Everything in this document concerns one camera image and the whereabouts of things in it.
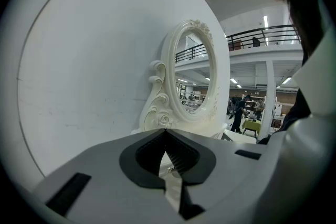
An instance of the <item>gray plastic device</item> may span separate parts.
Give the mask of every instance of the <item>gray plastic device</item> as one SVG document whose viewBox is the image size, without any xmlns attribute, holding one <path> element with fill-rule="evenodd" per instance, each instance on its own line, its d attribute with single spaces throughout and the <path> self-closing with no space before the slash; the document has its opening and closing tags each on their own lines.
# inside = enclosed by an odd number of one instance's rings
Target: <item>gray plastic device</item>
<svg viewBox="0 0 336 224">
<path fill-rule="evenodd" d="M 87 149 L 49 175 L 26 198 L 40 215 L 53 223 L 280 223 L 302 204 L 326 171 L 336 145 L 334 120 L 335 117 L 299 120 L 288 131 L 274 134 L 267 145 L 216 140 L 180 130 L 127 136 Z M 160 133 L 187 143 L 187 147 L 195 146 L 200 153 L 194 159 L 188 158 L 193 153 L 171 158 L 184 182 L 190 183 L 184 184 L 187 200 L 181 204 L 186 202 L 201 209 L 192 217 L 186 218 L 173 210 L 160 183 L 156 187 L 140 186 L 142 183 L 137 182 L 136 176 L 127 174 L 134 170 L 132 160 L 137 160 L 136 154 L 140 152 L 132 147 L 141 143 L 145 145 L 143 148 L 148 147 L 148 141 Z M 180 152 L 189 150 L 173 146 L 180 148 Z M 157 144 L 149 147 L 147 152 L 152 151 L 155 159 L 157 150 L 153 149 L 159 147 Z M 202 148 L 210 153 L 201 152 Z M 130 161 L 126 161 L 130 169 L 122 164 L 123 154 Z M 140 169 L 149 172 L 155 181 L 158 175 L 153 173 L 158 167 L 154 170 L 146 167 L 146 163 L 149 166 L 155 162 L 145 158 L 138 158 Z M 196 173 L 188 174 L 194 167 Z M 64 186 L 77 173 L 89 179 L 82 184 L 63 218 L 46 205 L 57 199 L 57 195 L 71 199 L 71 190 L 64 190 Z M 203 182 L 193 181 L 193 176 L 203 176 L 199 181 Z M 67 197 L 61 197 L 61 201 L 66 204 Z"/>
</svg>

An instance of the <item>ceiling light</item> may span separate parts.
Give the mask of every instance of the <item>ceiling light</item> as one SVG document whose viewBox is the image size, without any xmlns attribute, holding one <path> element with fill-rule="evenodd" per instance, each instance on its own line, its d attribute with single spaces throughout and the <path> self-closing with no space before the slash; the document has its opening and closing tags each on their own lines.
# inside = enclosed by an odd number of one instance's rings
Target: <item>ceiling light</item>
<svg viewBox="0 0 336 224">
<path fill-rule="evenodd" d="M 265 28 L 268 27 L 268 20 L 267 20 L 267 16 L 264 16 L 264 23 L 265 23 Z"/>
<path fill-rule="evenodd" d="M 286 84 L 292 77 L 288 77 L 282 84 Z"/>
</svg>

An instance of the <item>white ornate mirror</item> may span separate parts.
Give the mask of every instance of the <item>white ornate mirror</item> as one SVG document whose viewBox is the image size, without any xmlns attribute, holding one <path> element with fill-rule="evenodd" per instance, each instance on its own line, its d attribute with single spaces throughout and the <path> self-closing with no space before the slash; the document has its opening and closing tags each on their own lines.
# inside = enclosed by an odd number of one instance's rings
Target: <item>white ornate mirror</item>
<svg viewBox="0 0 336 224">
<path fill-rule="evenodd" d="M 175 52 L 175 81 L 177 96 L 190 114 L 197 113 L 207 101 L 211 83 L 209 57 L 205 41 L 197 33 L 182 33 Z"/>
<path fill-rule="evenodd" d="M 150 66 L 156 72 L 156 76 L 149 78 L 152 92 L 141 113 L 140 128 L 133 133 L 176 128 L 213 134 L 211 126 L 217 112 L 219 86 L 208 26 L 199 20 L 179 23 L 165 38 L 161 61 Z"/>
</svg>

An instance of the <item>chair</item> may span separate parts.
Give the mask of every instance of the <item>chair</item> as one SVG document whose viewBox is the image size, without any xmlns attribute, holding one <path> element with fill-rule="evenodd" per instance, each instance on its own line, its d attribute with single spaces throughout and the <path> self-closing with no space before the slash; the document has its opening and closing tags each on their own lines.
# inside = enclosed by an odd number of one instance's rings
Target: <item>chair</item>
<svg viewBox="0 0 336 224">
<path fill-rule="evenodd" d="M 252 41 L 253 41 L 253 47 L 260 47 L 260 41 L 258 38 L 253 37 Z"/>
</svg>

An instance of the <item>black clothing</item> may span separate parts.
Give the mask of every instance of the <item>black clothing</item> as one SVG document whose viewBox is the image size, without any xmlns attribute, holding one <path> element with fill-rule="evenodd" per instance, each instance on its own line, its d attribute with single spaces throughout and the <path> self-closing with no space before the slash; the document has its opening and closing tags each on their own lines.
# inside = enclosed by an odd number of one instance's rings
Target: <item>black clothing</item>
<svg viewBox="0 0 336 224">
<path fill-rule="evenodd" d="M 257 120 L 258 120 L 258 121 L 260 121 L 261 113 L 262 113 L 262 111 L 257 111 L 257 112 L 255 113 L 255 115 L 257 116 Z"/>
<path fill-rule="evenodd" d="M 242 120 L 241 114 L 240 115 L 235 114 L 235 120 L 233 121 L 231 131 L 241 133 L 240 131 L 240 124 L 242 122 L 241 120 Z"/>
<path fill-rule="evenodd" d="M 232 97 L 232 104 L 236 104 L 236 102 L 239 102 L 240 100 L 240 97 Z"/>
<path fill-rule="evenodd" d="M 232 128 L 231 128 L 231 131 L 233 132 L 241 132 L 240 131 L 240 124 L 241 124 L 241 120 L 242 120 L 242 114 L 243 112 L 241 111 L 242 108 L 245 107 L 245 99 L 242 99 L 239 101 L 238 103 L 238 107 L 237 107 L 237 111 L 235 113 L 235 120 L 233 121 L 233 124 L 232 124 Z"/>
<path fill-rule="evenodd" d="M 235 113 L 235 116 L 236 115 L 240 115 L 240 117 L 241 117 L 241 115 L 243 114 L 243 112 L 241 111 L 241 108 L 244 109 L 245 108 L 245 104 L 246 104 L 245 99 L 242 99 L 242 100 L 239 101 L 238 107 L 237 107 L 237 111 Z"/>
</svg>

